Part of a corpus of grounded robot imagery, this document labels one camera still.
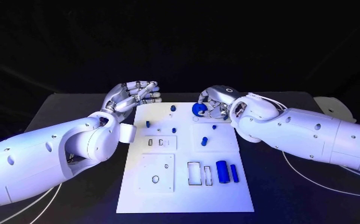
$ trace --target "robotic arm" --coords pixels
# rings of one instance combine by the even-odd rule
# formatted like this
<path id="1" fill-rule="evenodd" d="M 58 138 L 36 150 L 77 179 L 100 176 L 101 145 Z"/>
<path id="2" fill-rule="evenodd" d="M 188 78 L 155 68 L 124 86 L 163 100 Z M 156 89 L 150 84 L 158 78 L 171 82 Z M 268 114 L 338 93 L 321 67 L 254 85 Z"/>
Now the robotic arm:
<path id="1" fill-rule="evenodd" d="M 0 142 L 0 206 L 41 194 L 106 161 L 117 142 L 133 142 L 136 127 L 120 122 L 133 107 L 162 101 L 158 90 L 158 82 L 119 84 L 88 117 Z"/>
<path id="2" fill-rule="evenodd" d="M 211 109 L 202 104 L 207 96 Z M 230 117 L 239 135 L 250 142 L 263 141 L 298 157 L 360 170 L 357 124 L 317 112 L 286 109 L 283 104 L 253 93 L 241 97 L 228 86 L 204 90 L 192 113 L 200 117 Z"/>

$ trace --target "black background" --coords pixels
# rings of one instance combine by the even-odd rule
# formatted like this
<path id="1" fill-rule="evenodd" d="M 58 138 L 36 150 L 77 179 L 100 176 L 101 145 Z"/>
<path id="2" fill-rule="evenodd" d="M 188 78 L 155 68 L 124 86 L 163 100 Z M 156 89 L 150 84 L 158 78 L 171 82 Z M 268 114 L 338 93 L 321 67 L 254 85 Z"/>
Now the black background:
<path id="1" fill-rule="evenodd" d="M 0 0 L 1 138 L 52 93 L 106 93 L 155 80 L 162 92 L 335 96 L 359 116 L 359 0 Z"/>

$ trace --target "black table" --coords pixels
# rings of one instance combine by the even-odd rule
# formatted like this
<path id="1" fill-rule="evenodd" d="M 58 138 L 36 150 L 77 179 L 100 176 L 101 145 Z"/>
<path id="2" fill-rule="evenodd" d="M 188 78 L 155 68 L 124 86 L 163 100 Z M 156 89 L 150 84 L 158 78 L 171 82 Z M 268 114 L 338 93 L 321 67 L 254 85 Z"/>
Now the black table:
<path id="1" fill-rule="evenodd" d="M 321 112 L 309 94 L 260 93 L 288 107 Z M 28 131 L 88 116 L 98 110 L 104 94 L 54 94 L 46 99 Z M 198 94 L 162 94 L 163 102 L 195 102 Z M 132 124 L 134 111 L 124 123 Z M 36 223 L 357 223 L 360 197 L 330 191 L 291 169 L 279 150 L 265 142 L 250 143 L 237 135 L 253 213 L 116 214 L 129 145 L 119 143 L 107 162 L 67 181 Z M 320 184 L 360 194 L 360 176 L 335 165 L 288 155 L 298 171 Z M 43 210 L 55 190 L 7 223 L 29 223 Z M 39 196 L 0 207 L 0 220 Z"/>

